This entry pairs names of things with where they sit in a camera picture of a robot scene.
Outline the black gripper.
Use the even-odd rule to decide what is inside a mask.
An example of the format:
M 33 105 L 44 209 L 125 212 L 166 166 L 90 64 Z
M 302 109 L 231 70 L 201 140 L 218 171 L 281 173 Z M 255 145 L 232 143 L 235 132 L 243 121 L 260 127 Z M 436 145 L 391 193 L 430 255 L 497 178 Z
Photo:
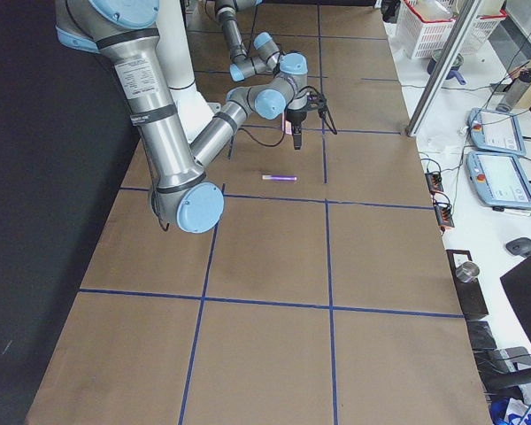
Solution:
M 291 125 L 291 135 L 293 138 L 293 147 L 300 151 L 303 146 L 302 123 L 306 120 L 309 111 L 308 103 L 299 107 L 288 107 L 288 122 Z

